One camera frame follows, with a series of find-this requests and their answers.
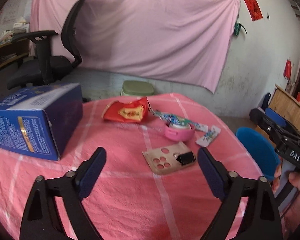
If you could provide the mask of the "black binder clip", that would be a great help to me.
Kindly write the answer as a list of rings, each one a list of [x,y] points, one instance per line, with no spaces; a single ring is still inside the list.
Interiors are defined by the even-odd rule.
[[[178,161],[182,166],[192,164],[196,161],[196,157],[192,151],[187,153],[179,154],[176,158],[176,161]]]

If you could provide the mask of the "green plastic stool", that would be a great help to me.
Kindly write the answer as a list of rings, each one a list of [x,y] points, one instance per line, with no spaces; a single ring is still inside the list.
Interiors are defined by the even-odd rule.
[[[122,96],[151,96],[154,93],[154,87],[145,81],[126,80],[122,84]]]

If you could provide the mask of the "pink hanging wall sheet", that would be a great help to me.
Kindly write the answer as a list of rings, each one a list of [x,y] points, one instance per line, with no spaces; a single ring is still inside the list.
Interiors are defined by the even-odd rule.
[[[76,20],[82,67],[215,92],[240,0],[86,0]]]

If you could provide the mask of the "small white snack wrapper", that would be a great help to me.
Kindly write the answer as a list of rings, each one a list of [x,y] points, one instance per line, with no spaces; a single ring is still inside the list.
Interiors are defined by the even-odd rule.
[[[212,126],[201,138],[196,140],[196,144],[202,147],[207,147],[213,142],[220,134],[221,129],[217,126]]]

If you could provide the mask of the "blue cardboard box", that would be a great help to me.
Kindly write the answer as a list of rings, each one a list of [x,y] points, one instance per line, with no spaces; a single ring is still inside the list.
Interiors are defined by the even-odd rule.
[[[82,116],[79,83],[22,88],[0,101],[0,148],[59,161]]]

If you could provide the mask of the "green candy wrapper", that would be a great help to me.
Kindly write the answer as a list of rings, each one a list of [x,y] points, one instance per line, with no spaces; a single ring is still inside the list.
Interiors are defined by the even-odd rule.
[[[207,132],[208,131],[208,126],[207,125],[191,121],[187,118],[183,118],[183,117],[175,115],[175,114],[164,113],[164,112],[155,111],[155,110],[152,110],[152,109],[150,109],[150,112],[155,117],[158,117],[159,119],[161,119],[163,121],[166,121],[169,124],[173,124],[175,126],[186,127],[188,125],[193,125],[194,128],[198,131],[202,131],[202,132]]]

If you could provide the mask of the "perforated cardboard card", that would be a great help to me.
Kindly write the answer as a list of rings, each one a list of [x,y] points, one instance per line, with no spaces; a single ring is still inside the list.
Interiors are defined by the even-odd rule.
[[[192,164],[182,166],[176,158],[179,154],[190,152],[191,150],[183,143],[179,142],[174,145],[164,146],[143,152],[152,172],[156,175],[166,175],[185,169]]]

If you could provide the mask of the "red hanging wall ornament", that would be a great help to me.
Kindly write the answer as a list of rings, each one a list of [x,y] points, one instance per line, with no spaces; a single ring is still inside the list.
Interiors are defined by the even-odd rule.
[[[284,78],[286,78],[287,80],[290,80],[291,74],[292,74],[292,63],[291,63],[291,60],[288,59],[288,60],[286,61],[286,65],[285,65],[285,70],[284,70],[284,72],[283,72],[283,76],[284,76]]]

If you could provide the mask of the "black office chair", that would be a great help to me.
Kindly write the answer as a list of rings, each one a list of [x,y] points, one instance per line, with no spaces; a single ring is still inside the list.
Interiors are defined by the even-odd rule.
[[[82,57],[76,46],[75,22],[85,1],[78,0],[72,6],[61,32],[62,45],[73,56],[74,60],[71,62],[62,55],[52,55],[51,37],[57,35],[54,30],[16,34],[12,37],[11,42],[30,40],[35,46],[35,58],[23,63],[8,79],[7,89],[25,88],[29,83],[34,86],[49,85],[60,81],[82,63]]]

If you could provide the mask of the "wooden side desk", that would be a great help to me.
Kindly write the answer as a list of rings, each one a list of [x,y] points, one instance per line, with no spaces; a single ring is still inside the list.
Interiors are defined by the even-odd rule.
[[[11,63],[19,63],[28,57],[30,48],[29,42],[28,39],[23,39],[0,45],[0,70]]]

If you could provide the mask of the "wooden cabinet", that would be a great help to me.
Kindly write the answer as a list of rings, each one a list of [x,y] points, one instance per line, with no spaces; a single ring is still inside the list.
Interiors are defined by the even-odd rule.
[[[300,103],[278,85],[275,85],[268,108],[281,115],[287,124],[294,126],[300,133]]]

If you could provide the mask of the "pink checkered tablecloth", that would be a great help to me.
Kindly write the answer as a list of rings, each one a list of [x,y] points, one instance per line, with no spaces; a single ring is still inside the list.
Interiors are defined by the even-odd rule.
[[[200,239],[220,202],[197,164],[172,174],[154,174],[143,153],[169,146],[164,123],[149,116],[143,124],[106,122],[110,100],[85,103],[60,161],[0,149],[0,221],[15,239],[34,180],[61,177],[90,158],[98,147],[107,161],[83,205],[104,239]]]

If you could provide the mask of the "stacked books on desk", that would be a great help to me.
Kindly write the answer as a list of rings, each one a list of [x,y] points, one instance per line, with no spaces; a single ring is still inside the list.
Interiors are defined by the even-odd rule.
[[[17,22],[13,24],[13,28],[11,30],[5,30],[0,35],[0,45],[11,42],[13,36],[17,34],[28,33],[30,29],[30,22],[25,18],[20,17]]]

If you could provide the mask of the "red diamond wall poster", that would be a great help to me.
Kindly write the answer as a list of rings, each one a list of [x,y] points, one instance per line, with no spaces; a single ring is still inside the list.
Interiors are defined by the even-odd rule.
[[[244,2],[247,6],[252,21],[260,20],[263,18],[257,0],[244,0]]]

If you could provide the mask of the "red crushed paper cup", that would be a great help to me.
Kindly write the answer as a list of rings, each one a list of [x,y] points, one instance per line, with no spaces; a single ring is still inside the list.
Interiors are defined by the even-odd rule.
[[[149,104],[146,97],[129,103],[113,101],[106,106],[102,119],[122,123],[141,123],[149,114]]]

